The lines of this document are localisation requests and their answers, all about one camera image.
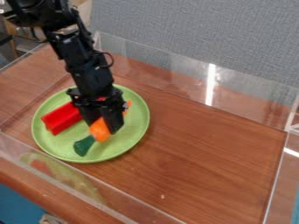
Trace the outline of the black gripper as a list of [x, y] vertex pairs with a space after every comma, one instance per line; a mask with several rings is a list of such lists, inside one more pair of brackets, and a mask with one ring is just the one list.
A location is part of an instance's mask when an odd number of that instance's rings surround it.
[[122, 90], [114, 87], [110, 70], [114, 62], [108, 62], [107, 55], [107, 52], [94, 52], [87, 61], [75, 60], [67, 64], [76, 84], [68, 95], [87, 125], [103, 117], [110, 133], [116, 134], [124, 125], [122, 104], [126, 100]]

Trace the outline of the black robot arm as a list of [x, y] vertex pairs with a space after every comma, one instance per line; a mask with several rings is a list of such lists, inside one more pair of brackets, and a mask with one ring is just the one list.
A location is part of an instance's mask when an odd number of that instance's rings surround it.
[[40, 28], [76, 87], [67, 91], [88, 125], [103, 119], [115, 133], [124, 125], [123, 91], [114, 87], [114, 62], [94, 48], [91, 33], [68, 0], [7, 0], [4, 17], [20, 27]]

